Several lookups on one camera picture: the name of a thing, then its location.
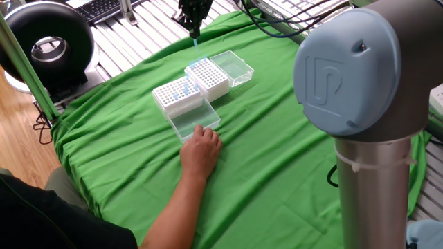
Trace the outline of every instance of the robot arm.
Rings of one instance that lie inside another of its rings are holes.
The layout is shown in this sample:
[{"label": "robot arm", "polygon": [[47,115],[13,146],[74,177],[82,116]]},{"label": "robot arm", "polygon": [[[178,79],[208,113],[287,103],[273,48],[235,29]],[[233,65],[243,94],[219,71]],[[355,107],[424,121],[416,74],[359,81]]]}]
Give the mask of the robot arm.
[{"label": "robot arm", "polygon": [[294,90],[308,119],[336,138],[345,249],[405,248],[411,137],[443,82],[442,44],[440,0],[379,0],[300,45]]},{"label": "robot arm", "polygon": [[208,16],[213,0],[180,0],[181,12],[172,17],[174,21],[189,30],[189,36],[196,39],[200,36],[201,21]]}]

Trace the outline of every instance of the white tip rack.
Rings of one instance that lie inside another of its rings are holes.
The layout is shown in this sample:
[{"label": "white tip rack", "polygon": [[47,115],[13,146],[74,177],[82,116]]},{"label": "white tip rack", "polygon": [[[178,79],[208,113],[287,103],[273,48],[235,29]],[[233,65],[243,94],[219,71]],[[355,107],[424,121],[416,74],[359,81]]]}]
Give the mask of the white tip rack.
[{"label": "white tip rack", "polygon": [[200,86],[203,96],[209,102],[229,92],[228,76],[209,59],[205,58],[187,66],[185,72]]},{"label": "white tip rack", "polygon": [[440,115],[443,115],[443,84],[431,90],[429,103]]},{"label": "white tip rack", "polygon": [[164,113],[172,113],[192,101],[201,99],[199,88],[186,77],[159,86],[152,93]]}]

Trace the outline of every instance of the wooden floor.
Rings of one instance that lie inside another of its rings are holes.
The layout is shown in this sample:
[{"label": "wooden floor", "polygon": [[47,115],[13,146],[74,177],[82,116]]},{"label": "wooden floor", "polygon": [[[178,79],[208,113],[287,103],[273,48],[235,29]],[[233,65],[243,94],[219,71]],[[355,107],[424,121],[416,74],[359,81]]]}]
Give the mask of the wooden floor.
[{"label": "wooden floor", "polygon": [[[44,187],[60,162],[53,143],[39,143],[40,131],[33,130],[38,115],[31,95],[10,87],[0,67],[0,167],[29,185]],[[44,130],[43,142],[50,139],[49,130]]]}]

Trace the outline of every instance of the clear plastic lid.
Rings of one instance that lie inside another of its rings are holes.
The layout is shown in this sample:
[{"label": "clear plastic lid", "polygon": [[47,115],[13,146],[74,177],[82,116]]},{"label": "clear plastic lid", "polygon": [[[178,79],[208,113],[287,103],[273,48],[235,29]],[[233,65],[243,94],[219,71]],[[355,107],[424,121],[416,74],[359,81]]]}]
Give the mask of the clear plastic lid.
[{"label": "clear plastic lid", "polygon": [[192,137],[196,125],[201,125],[204,129],[208,127],[214,129],[220,123],[220,117],[205,98],[167,114],[167,118],[182,143]]},{"label": "clear plastic lid", "polygon": [[230,50],[212,56],[210,60],[227,74],[230,87],[238,86],[251,80],[252,75],[254,74],[254,69],[244,63],[244,60],[240,59]]}]

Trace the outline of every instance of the green table cover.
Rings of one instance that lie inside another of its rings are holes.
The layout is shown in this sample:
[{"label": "green table cover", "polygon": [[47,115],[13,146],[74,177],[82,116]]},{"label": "green table cover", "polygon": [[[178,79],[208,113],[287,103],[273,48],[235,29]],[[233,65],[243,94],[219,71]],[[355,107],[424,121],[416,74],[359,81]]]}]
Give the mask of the green table cover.
[{"label": "green table cover", "polygon": [[[232,50],[255,72],[212,103],[224,148],[193,248],[342,248],[338,189],[326,181],[336,162],[334,139],[315,128],[296,101],[298,45],[265,35],[241,12],[217,18],[199,41],[199,52],[182,39],[101,84],[54,124],[57,155],[91,210],[142,242],[181,175],[181,143],[151,91],[183,77],[197,56]],[[411,167],[410,213],[426,171],[427,139],[425,133],[413,138],[419,164]]]}]

